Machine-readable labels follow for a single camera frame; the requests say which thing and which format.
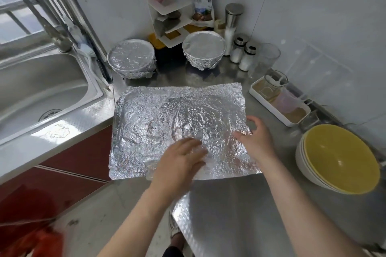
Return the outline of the person's right hand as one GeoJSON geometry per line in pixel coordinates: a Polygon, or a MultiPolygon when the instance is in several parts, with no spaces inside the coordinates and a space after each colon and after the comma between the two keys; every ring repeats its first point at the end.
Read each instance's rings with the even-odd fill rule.
{"type": "Polygon", "coordinates": [[[253,135],[253,145],[251,147],[245,147],[249,156],[257,162],[262,170],[277,165],[279,159],[274,150],[272,136],[265,123],[252,115],[247,115],[246,118],[256,126],[256,128],[251,131],[253,135]]]}

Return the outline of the crinkled aluminium foil sheet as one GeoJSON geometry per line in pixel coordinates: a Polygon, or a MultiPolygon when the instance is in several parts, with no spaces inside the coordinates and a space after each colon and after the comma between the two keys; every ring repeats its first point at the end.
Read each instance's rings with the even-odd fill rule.
{"type": "Polygon", "coordinates": [[[234,131],[249,133],[241,83],[206,87],[128,87],[115,105],[109,177],[151,179],[165,150],[182,138],[208,153],[195,180],[261,173],[234,131]]]}

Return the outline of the person's left forearm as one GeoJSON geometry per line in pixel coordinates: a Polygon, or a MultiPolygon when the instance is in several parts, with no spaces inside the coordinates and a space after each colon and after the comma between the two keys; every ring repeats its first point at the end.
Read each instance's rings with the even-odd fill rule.
{"type": "Polygon", "coordinates": [[[97,257],[145,257],[163,215],[183,189],[151,183],[97,257]]]}

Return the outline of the white rectangular tray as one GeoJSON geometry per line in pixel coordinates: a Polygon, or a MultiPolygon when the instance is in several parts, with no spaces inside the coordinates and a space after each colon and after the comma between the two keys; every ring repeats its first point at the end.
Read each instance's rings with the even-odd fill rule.
{"type": "Polygon", "coordinates": [[[255,85],[259,85],[260,81],[263,80],[263,77],[253,82],[248,90],[249,94],[254,97],[262,106],[264,106],[270,113],[272,113],[281,123],[286,127],[294,127],[298,125],[308,114],[311,113],[311,108],[309,105],[301,104],[300,107],[297,107],[291,113],[283,114],[278,111],[269,101],[267,101],[263,96],[261,96],[254,88],[255,85]]]}

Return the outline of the translucent pink plastic cup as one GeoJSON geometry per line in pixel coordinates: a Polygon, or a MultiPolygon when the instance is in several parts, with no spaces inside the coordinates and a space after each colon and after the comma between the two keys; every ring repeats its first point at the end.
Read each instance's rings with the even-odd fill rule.
{"type": "Polygon", "coordinates": [[[302,103],[303,93],[293,85],[284,86],[273,101],[273,106],[282,114],[291,113],[302,103]]]}

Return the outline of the person's shoe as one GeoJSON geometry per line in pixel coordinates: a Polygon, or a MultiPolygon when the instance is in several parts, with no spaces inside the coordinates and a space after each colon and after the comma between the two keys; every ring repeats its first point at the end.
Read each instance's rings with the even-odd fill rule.
{"type": "Polygon", "coordinates": [[[180,238],[185,241],[185,237],[183,236],[171,212],[169,212],[168,217],[169,217],[168,224],[169,224],[169,231],[170,231],[170,239],[173,240],[174,238],[180,238]]]}

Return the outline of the small steel-lidded shaker jar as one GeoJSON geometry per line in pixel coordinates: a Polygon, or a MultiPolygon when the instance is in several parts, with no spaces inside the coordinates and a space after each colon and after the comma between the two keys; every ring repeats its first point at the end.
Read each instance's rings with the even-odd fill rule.
{"type": "Polygon", "coordinates": [[[249,41],[249,36],[246,34],[237,34],[234,37],[231,52],[230,61],[232,63],[240,63],[242,56],[244,55],[244,47],[249,41]]]}
{"type": "Polygon", "coordinates": [[[241,71],[248,71],[251,67],[257,53],[257,46],[251,42],[248,42],[244,46],[244,54],[239,63],[239,69],[241,71]]]}

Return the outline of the clear drinking glass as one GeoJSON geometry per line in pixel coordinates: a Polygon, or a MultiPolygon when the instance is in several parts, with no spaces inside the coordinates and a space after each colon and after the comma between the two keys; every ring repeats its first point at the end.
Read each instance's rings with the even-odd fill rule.
{"type": "Polygon", "coordinates": [[[258,80],[275,64],[281,55],[280,49],[271,43],[261,43],[255,62],[248,70],[248,77],[258,80]]]}

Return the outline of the deep foil-wrapped bowl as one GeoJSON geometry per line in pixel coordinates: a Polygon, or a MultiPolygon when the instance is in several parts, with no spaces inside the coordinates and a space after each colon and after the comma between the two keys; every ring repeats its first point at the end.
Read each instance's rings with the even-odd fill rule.
{"type": "Polygon", "coordinates": [[[225,49],[225,39],[214,31],[193,32],[182,43],[187,61],[201,71],[215,69],[225,49]]]}

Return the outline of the small cream bottle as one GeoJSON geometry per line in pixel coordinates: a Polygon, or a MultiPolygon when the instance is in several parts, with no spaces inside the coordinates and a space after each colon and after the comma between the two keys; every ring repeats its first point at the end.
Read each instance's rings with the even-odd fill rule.
{"type": "Polygon", "coordinates": [[[224,38],[224,35],[225,35],[225,28],[226,28],[226,23],[224,20],[222,19],[215,20],[213,31],[219,34],[220,36],[222,36],[222,38],[224,38]]]}

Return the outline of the tall steel-lidded glass jar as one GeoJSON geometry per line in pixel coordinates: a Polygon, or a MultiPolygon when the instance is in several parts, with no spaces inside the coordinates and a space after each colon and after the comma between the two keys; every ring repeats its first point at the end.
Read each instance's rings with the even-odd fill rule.
{"type": "Polygon", "coordinates": [[[234,35],[237,29],[237,24],[240,16],[244,13],[244,6],[239,3],[229,3],[225,7],[225,53],[224,56],[229,56],[232,50],[234,35]]]}

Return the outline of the wide foil-covered bowl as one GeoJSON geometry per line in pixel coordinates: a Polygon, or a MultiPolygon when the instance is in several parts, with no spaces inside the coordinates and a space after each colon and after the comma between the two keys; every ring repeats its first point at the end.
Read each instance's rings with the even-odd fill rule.
{"type": "Polygon", "coordinates": [[[121,41],[109,51],[107,61],[123,79],[149,79],[156,72],[155,49],[145,40],[121,41]]]}

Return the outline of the dark packet on shelf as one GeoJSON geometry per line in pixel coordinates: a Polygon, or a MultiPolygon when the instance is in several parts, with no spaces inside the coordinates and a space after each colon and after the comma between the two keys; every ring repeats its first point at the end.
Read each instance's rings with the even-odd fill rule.
{"type": "Polygon", "coordinates": [[[179,25],[181,20],[181,12],[173,11],[167,15],[158,14],[157,18],[153,22],[153,27],[155,33],[159,37],[163,37],[166,31],[173,29],[175,26],[179,25]]]}

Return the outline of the printed snack bag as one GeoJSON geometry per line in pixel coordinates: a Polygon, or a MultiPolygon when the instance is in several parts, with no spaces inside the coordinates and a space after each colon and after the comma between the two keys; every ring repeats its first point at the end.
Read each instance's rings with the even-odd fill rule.
{"type": "Polygon", "coordinates": [[[213,0],[193,0],[192,21],[199,27],[214,26],[213,0]]]}

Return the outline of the stainless steel sink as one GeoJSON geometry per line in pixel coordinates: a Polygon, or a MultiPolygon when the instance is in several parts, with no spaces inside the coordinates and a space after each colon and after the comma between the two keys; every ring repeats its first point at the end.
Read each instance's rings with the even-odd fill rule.
{"type": "Polygon", "coordinates": [[[42,47],[0,62],[0,145],[104,97],[84,55],[42,47]]]}

